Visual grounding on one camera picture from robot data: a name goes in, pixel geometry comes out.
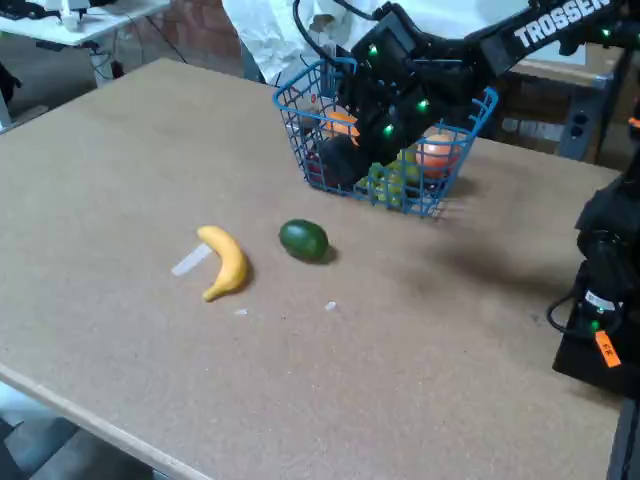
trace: yellow banana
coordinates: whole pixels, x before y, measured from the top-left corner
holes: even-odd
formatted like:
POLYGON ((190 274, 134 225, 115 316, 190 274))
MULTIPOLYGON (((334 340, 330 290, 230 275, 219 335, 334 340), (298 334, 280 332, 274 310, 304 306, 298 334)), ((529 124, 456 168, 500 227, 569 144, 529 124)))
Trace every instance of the yellow banana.
POLYGON ((222 260, 218 278, 211 288, 202 294, 202 298, 211 302, 225 293, 237 290, 244 284, 249 272, 249 262, 240 245, 219 227, 200 227, 198 237, 222 260))

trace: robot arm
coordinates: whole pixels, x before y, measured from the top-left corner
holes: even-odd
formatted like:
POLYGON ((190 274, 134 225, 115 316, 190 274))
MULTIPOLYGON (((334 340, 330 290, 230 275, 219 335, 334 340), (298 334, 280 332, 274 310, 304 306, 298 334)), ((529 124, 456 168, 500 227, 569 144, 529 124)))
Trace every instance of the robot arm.
MULTIPOLYGON (((557 40, 565 55, 586 41, 638 46, 640 25, 629 21, 631 9, 622 13, 636 1, 546 0, 457 40, 420 31, 398 4, 386 3, 372 15, 349 5, 351 11, 377 21, 351 51, 358 65, 355 72, 317 51, 345 74, 338 101, 357 118, 359 147, 335 140, 322 146, 323 163, 338 183, 350 188, 371 163, 393 161, 429 126, 441 119, 463 119, 471 100, 487 85, 557 40), (350 159, 349 168, 344 159, 350 159)), ((298 3, 294 1, 294 18, 300 28, 298 3)), ((317 47, 302 28, 301 33, 317 47)))
MULTIPOLYGON (((521 13, 460 40, 421 32, 397 4, 367 16, 334 1, 377 21, 352 49, 354 72, 316 50, 342 70, 338 103, 357 118, 360 132, 358 145, 336 136, 318 147, 324 168, 343 188, 366 176, 373 162, 393 161, 441 119, 463 119, 487 85, 556 40, 565 55, 587 41, 640 47, 634 21, 640 0, 530 1, 521 13)), ((636 110, 630 124, 640 139, 640 104, 636 110)), ((549 323, 564 334, 554 369, 640 399, 640 150, 628 171, 585 205, 576 228, 585 260, 573 287, 547 311, 549 323), (554 312, 569 301, 569 321, 559 324, 554 312), (614 346, 622 362, 612 361, 618 358, 614 346)))

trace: cable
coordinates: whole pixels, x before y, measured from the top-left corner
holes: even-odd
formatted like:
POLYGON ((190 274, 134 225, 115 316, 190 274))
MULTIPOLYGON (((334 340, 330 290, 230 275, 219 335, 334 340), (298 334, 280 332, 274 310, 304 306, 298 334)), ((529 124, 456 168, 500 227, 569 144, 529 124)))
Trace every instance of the cable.
POLYGON ((631 470, 631 462, 635 459, 635 445, 637 440, 638 422, 640 421, 639 410, 640 402, 633 402, 633 413, 631 414, 631 422, 629 423, 629 436, 627 437, 627 448, 624 451, 624 462, 622 464, 621 480, 629 480, 629 471, 631 470))
POLYGON ((175 45, 173 43, 171 43, 169 41, 169 39, 164 35, 164 33, 162 33, 162 30, 160 30, 160 28, 158 28, 158 26, 153 23, 153 20, 151 20, 150 17, 147 17, 147 22, 149 22, 151 24, 151 26, 156 30, 156 32, 158 32, 158 35, 160 35, 162 37, 162 39, 167 43, 167 45, 169 45, 171 47, 171 49, 176 52, 176 54, 182 59, 182 61, 184 63, 186 63, 187 65, 189 65, 189 62, 187 62, 186 58, 184 58, 182 56, 182 54, 180 53, 180 51, 175 47, 175 45))
MULTIPOLYGON (((98 53, 97 50, 94 50, 93 53, 90 53, 90 57, 101 57, 104 53, 98 53)), ((111 77, 107 77, 100 71, 100 68, 104 67, 107 63, 109 63, 113 59, 113 54, 111 52, 107 52, 107 58, 104 62, 99 65, 92 65, 93 71, 100 75, 104 80, 114 80, 113 75, 111 77)))
POLYGON ((347 73, 345 71, 344 66, 341 63, 337 62, 327 52, 325 52, 324 49, 320 47, 316 42, 314 42, 311 36, 307 33, 306 28, 304 28, 304 25, 302 25, 302 22, 300 21, 300 13, 298 12, 299 5, 300 5, 300 0, 293 0, 293 21, 296 23, 296 26, 298 27, 298 30, 300 31, 300 35, 302 35, 302 38, 305 39, 305 41, 309 44, 311 48, 313 48, 313 50, 320 56, 320 58, 323 58, 324 60, 326 60, 327 63, 333 66, 336 70, 340 70, 344 73, 347 73))
POLYGON ((553 328, 555 328, 556 330, 558 330, 559 332, 561 332, 561 333, 563 333, 565 335, 572 335, 572 336, 577 336, 577 337, 585 337, 585 335, 583 333, 578 332, 577 330, 569 330, 566 326, 560 325, 553 318, 553 312, 556 310, 556 308, 558 308, 563 303, 568 302, 572 298, 576 298, 576 292, 574 291, 573 288, 569 291, 569 293, 567 293, 560 300, 556 300, 551 305, 549 305, 549 308, 547 308, 547 322, 549 322, 549 324, 553 328))
POLYGON ((362 10, 354 7, 353 5, 351 5, 350 3, 347 3, 345 0, 333 0, 333 3, 337 3, 338 5, 340 5, 342 8, 349 10, 351 13, 355 13, 356 15, 358 15, 360 18, 364 18, 365 20, 370 20, 372 22, 375 22, 376 19, 374 18, 373 15, 369 14, 369 13, 365 13, 362 10))
MULTIPOLYGON (((140 46, 140 66, 142 66, 145 63, 147 63, 147 61, 146 61, 146 54, 145 54, 145 50, 144 50, 144 42, 142 41, 142 35, 140 35, 140 29, 138 28, 138 24, 136 23, 135 19, 133 17, 131 17, 125 10, 118 9, 118 13, 120 13, 120 14, 124 15, 125 17, 127 17, 129 19, 129 23, 131 24, 133 29, 136 31, 136 37, 138 38, 138 45, 140 46)), ((91 15, 91 16, 95 16, 95 17, 110 16, 109 13, 91 13, 91 12, 87 12, 87 13, 85 13, 85 15, 91 15)), ((114 52, 115 52, 116 45, 117 45, 117 43, 116 43, 117 35, 118 35, 118 33, 116 31, 115 37, 114 37, 114 40, 113 40, 114 52)))
MULTIPOLYGON (((556 308, 558 308, 563 303, 568 302, 572 298, 577 298, 575 289, 571 289, 571 291, 567 295, 549 305, 549 308, 547 309, 547 321, 553 328, 565 335, 590 339, 592 338, 591 335, 587 335, 586 333, 579 330, 569 330, 565 325, 560 325, 553 318, 553 312, 556 310, 556 308)), ((620 328, 620 325, 622 325, 622 311, 620 310, 620 304, 618 301, 613 302, 613 308, 615 314, 614 321, 609 328, 605 329, 608 334, 616 332, 620 328)))

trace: wire basket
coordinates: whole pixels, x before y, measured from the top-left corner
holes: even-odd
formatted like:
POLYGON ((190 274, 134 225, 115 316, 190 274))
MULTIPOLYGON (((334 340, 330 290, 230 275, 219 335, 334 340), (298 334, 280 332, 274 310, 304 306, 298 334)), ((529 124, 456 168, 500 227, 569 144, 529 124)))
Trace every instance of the wire basket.
MULTIPOLYGON (((357 68, 355 61, 336 59, 357 68)), ((478 132, 498 102, 497 93, 487 88, 469 106, 469 116, 458 126, 437 123, 411 148, 386 166, 374 163, 369 174, 352 189, 344 189, 325 175, 317 145, 330 137, 359 135, 355 119, 337 104, 337 85, 342 73, 320 60, 283 85, 273 96, 280 109, 291 148, 305 180, 326 192, 372 205, 422 217, 433 215, 447 195, 458 171, 469 154, 478 132)))

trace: avocado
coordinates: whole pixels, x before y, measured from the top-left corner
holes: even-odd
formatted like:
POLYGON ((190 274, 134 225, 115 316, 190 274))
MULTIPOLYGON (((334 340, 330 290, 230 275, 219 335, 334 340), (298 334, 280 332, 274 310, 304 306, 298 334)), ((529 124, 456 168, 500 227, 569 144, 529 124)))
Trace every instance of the avocado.
POLYGON ((320 225, 308 220, 289 220, 280 228, 280 243, 292 257, 318 262, 329 249, 329 239, 320 225))

